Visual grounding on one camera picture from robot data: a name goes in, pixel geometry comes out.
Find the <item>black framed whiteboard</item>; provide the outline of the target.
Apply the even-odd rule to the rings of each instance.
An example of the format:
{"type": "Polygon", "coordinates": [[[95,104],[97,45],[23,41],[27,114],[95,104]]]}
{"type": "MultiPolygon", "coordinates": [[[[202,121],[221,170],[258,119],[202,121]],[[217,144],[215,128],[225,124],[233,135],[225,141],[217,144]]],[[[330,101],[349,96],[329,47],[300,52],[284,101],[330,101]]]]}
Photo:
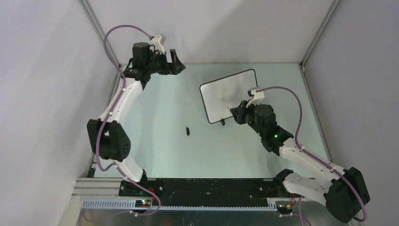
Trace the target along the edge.
{"type": "Polygon", "coordinates": [[[221,119],[232,117],[229,107],[238,106],[242,100],[249,100],[248,91],[258,86],[254,69],[244,70],[209,81],[200,85],[200,95],[204,105],[207,121],[218,123],[221,119]]]}

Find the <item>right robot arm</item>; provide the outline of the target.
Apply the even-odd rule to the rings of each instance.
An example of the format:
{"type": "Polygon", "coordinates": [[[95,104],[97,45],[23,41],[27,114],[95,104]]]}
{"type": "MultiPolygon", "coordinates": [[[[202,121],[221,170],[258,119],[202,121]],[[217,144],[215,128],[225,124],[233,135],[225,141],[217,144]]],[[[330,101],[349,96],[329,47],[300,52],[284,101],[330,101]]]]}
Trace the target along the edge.
{"type": "Polygon", "coordinates": [[[270,105],[247,105],[243,100],[230,113],[239,125],[246,124],[259,135],[266,151],[299,164],[311,174],[311,178],[306,178],[289,169],[281,171],[274,178],[276,195],[285,197],[292,193],[310,198],[325,206],[342,223],[356,219],[370,202],[358,169],[345,169],[300,146],[291,133],[278,125],[270,105]]]}

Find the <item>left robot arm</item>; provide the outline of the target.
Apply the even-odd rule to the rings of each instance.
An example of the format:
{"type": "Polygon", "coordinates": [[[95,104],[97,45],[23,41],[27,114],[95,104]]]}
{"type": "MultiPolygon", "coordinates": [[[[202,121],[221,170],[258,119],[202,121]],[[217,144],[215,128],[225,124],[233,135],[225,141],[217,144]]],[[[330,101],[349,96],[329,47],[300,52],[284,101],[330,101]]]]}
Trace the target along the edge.
{"type": "Polygon", "coordinates": [[[115,95],[97,119],[87,123],[88,137],[97,159],[109,160],[137,196],[147,194],[149,184],[142,179],[144,170],[130,155],[131,140],[125,131],[125,122],[135,101],[144,91],[153,74],[178,75],[186,69],[176,50],[161,51],[159,44],[139,42],[132,47],[132,57],[120,76],[115,95]]]}

